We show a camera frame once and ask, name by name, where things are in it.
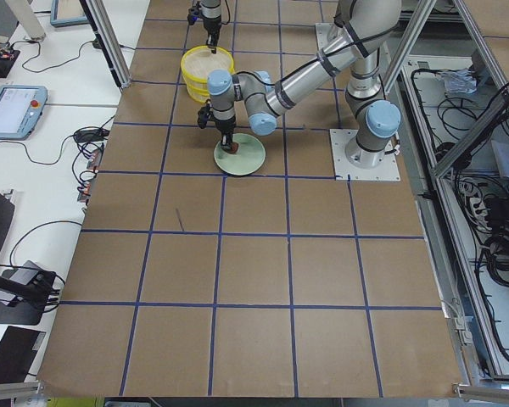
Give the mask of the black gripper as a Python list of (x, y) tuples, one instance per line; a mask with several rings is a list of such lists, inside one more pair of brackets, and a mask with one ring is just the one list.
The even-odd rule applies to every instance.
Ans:
[(202, 20), (207, 32), (206, 45), (209, 50), (216, 54), (221, 31), (221, 5), (219, 3), (195, 3), (189, 10), (187, 22), (194, 25)]
[(205, 104), (198, 111), (198, 127), (204, 129), (210, 121), (215, 123), (216, 129), (221, 133), (221, 148), (226, 152), (230, 152), (233, 145), (236, 116), (232, 115), (230, 118), (220, 119), (215, 115), (213, 108), (209, 104)]

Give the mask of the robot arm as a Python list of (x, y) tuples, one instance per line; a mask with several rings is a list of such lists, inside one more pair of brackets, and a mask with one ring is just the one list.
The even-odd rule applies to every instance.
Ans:
[(206, 47), (213, 54), (216, 54), (222, 25), (221, 1), (195, 1), (192, 7), (187, 11), (187, 22), (192, 26), (198, 20), (203, 22), (204, 29), (207, 33)]
[(210, 97), (198, 111), (199, 128), (213, 122), (221, 134), (221, 148), (234, 153), (237, 102), (244, 104), (251, 130), (267, 136), (277, 128), (278, 117), (349, 69), (345, 98), (359, 129), (345, 152), (348, 161), (358, 168), (376, 167), (401, 122), (400, 110), (385, 99), (378, 75), (378, 52), (398, 23), (401, 5), (400, 1), (339, 2), (327, 44), (312, 60), (274, 83), (259, 71), (211, 71)]

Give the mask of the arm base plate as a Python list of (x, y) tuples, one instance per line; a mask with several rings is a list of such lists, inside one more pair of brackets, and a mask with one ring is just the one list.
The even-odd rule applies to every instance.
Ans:
[(315, 30), (317, 48), (323, 49), (326, 55), (352, 43), (347, 30), (334, 23), (316, 23)]
[(356, 129), (330, 129), (334, 177), (339, 181), (400, 181), (394, 145), (387, 140), (379, 152), (357, 144)]

